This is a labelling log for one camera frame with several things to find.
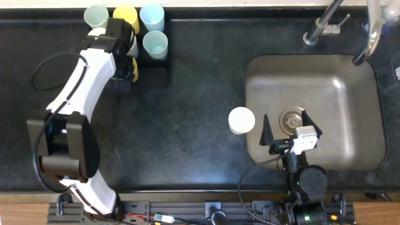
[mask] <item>drain strainer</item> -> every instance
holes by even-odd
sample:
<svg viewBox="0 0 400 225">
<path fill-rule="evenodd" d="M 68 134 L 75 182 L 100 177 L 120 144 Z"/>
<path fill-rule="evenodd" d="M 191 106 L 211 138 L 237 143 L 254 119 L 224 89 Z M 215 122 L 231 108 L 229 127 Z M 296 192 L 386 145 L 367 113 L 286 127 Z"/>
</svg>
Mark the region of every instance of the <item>drain strainer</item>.
<svg viewBox="0 0 400 225">
<path fill-rule="evenodd" d="M 300 107 L 293 107 L 282 112 L 279 122 L 286 134 L 293 135 L 296 128 L 303 126 L 302 111 Z"/>
</svg>

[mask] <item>wooden surface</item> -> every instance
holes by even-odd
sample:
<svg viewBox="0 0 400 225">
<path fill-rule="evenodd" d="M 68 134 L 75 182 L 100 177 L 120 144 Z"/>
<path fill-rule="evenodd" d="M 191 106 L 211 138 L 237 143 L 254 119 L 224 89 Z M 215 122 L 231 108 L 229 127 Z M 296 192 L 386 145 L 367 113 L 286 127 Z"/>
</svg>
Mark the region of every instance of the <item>wooden surface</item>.
<svg viewBox="0 0 400 225">
<path fill-rule="evenodd" d="M 360 225 L 400 225 L 400 202 L 356 202 L 356 222 Z M 48 203 L 0 204 L 0 225 L 45 225 Z"/>
</svg>

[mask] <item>faucet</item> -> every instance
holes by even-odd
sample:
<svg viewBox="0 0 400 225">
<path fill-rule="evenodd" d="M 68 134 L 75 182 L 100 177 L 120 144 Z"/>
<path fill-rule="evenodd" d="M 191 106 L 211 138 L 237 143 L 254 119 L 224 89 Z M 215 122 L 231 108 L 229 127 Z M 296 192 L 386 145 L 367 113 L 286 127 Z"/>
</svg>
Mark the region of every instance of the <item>faucet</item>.
<svg viewBox="0 0 400 225">
<path fill-rule="evenodd" d="M 326 30 L 331 30 L 329 34 L 338 34 L 339 31 L 332 32 L 338 30 L 340 25 L 349 17 L 347 16 L 344 21 L 340 23 L 340 25 L 333 28 L 328 24 L 329 20 L 332 18 L 332 15 L 338 10 L 339 6 L 342 4 L 343 0 L 334 0 L 326 9 L 324 14 L 316 19 L 315 25 L 312 27 L 310 32 L 306 32 L 303 36 L 303 40 L 308 45 L 314 45 L 318 41 L 318 37 L 320 35 L 324 35 Z M 382 17 L 381 17 L 381 3 L 379 0 L 367 0 L 368 7 L 368 17 L 369 17 L 369 34 L 367 40 L 367 46 L 362 50 L 361 54 L 355 56 L 352 59 L 352 63 L 355 66 L 361 65 L 367 58 L 371 56 L 371 54 L 375 51 L 376 46 L 378 45 L 379 39 L 381 38 L 382 31 Z"/>
</svg>

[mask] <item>stainless steel sink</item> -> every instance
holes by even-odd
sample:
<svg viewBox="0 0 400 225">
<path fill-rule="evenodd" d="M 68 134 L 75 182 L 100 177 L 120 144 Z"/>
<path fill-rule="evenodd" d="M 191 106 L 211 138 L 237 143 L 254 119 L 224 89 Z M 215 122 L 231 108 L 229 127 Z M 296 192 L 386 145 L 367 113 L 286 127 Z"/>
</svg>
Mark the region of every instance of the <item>stainless steel sink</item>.
<svg viewBox="0 0 400 225">
<path fill-rule="evenodd" d="M 259 140 L 268 115 L 275 139 L 301 126 L 305 109 L 321 128 L 309 164 L 325 169 L 375 169 L 386 142 L 375 73 L 368 63 L 354 66 L 352 56 L 261 56 L 246 71 L 246 107 L 256 117 L 247 134 L 247 150 L 257 163 L 268 154 Z"/>
</svg>

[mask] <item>black table surface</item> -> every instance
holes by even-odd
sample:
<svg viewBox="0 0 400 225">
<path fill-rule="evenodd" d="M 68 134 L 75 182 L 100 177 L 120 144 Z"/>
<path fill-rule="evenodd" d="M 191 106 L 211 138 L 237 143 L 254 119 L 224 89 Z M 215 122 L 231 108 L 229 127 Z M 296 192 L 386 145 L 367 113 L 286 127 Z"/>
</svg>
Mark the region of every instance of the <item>black table surface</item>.
<svg viewBox="0 0 400 225">
<path fill-rule="evenodd" d="M 302 36 L 320 9 L 191 10 L 166 10 L 167 89 L 136 88 L 125 94 L 105 89 L 97 102 L 91 125 L 101 147 L 99 169 L 117 191 L 235 189 L 254 161 L 246 135 L 230 131 L 228 115 L 246 105 L 244 78 L 251 60 L 267 54 L 356 54 L 366 44 L 361 31 L 366 9 L 354 9 L 340 35 L 321 37 L 315 46 L 305 45 Z M 78 52 L 89 28 L 83 10 L 64 9 L 59 13 L 67 16 L 50 18 L 18 13 L 0 17 L 0 191 L 40 193 L 44 188 L 33 171 L 26 119 L 60 89 L 34 91 L 31 73 L 54 53 Z M 346 13 L 339 11 L 333 23 Z M 399 35 L 395 28 L 384 36 L 369 60 L 377 74 L 387 157 L 375 170 L 328 171 L 329 190 L 400 189 L 400 86 L 391 66 L 400 51 Z M 38 85 L 65 82 L 75 63 L 69 56 L 55 59 Z M 284 191 L 286 183 L 279 171 L 259 168 L 248 175 L 244 188 Z"/>
</svg>

